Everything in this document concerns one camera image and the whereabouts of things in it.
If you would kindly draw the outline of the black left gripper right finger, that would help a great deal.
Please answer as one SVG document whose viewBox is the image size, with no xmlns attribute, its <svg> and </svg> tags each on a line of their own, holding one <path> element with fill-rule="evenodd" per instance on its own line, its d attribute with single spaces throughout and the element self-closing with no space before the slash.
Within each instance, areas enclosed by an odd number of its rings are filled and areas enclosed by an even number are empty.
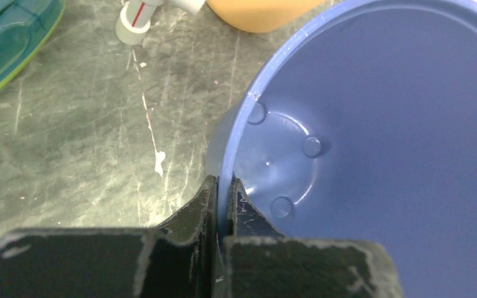
<svg viewBox="0 0 477 298">
<path fill-rule="evenodd" d="M 235 178 L 223 239 L 226 297 L 402 297 L 385 248 L 365 240 L 283 235 Z"/>
</svg>

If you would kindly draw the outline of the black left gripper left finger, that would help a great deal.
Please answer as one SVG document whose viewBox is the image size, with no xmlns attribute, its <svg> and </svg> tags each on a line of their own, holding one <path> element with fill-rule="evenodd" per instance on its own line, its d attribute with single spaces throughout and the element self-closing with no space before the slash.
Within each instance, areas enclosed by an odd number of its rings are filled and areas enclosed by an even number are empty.
<svg viewBox="0 0 477 298">
<path fill-rule="evenodd" d="M 211 297 L 217 179 L 154 227 L 22 228 L 0 239 L 0 297 Z"/>
</svg>

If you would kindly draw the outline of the blue and cream bucket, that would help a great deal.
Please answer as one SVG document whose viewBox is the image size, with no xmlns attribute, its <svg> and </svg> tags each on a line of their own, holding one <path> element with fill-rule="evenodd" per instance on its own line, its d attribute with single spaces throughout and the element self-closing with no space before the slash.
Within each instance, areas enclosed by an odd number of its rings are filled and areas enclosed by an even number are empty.
<svg viewBox="0 0 477 298">
<path fill-rule="evenodd" d="M 477 1 L 343 1 L 217 125 L 218 220 L 239 178 L 291 237 L 374 240 L 408 297 L 477 297 Z"/>
</svg>

